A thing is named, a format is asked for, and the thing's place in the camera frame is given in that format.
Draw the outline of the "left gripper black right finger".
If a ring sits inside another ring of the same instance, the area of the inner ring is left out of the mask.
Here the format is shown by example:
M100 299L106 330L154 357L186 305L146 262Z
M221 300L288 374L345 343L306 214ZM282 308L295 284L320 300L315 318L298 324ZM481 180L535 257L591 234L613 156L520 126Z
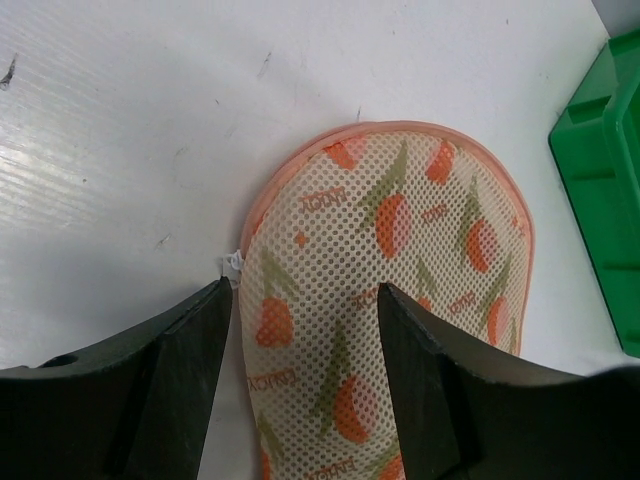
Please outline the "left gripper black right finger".
M635 479L639 370L573 375L505 353L396 286L377 297L410 479Z

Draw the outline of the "peach floral mesh laundry bag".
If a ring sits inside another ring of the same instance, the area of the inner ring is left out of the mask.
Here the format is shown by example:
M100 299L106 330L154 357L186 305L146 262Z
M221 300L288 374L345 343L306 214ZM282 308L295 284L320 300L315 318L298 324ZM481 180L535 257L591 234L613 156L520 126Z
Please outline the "peach floral mesh laundry bag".
M302 147L241 241L243 353L266 479L400 479L377 292L510 354L532 220L482 145L420 122L348 125Z

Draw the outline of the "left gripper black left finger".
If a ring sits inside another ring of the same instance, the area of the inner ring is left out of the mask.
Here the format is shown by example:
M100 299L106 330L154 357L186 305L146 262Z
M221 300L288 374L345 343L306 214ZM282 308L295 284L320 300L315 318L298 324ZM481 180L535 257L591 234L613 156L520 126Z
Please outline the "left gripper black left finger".
M219 279L168 311L1 373L5 479L194 479L233 301Z

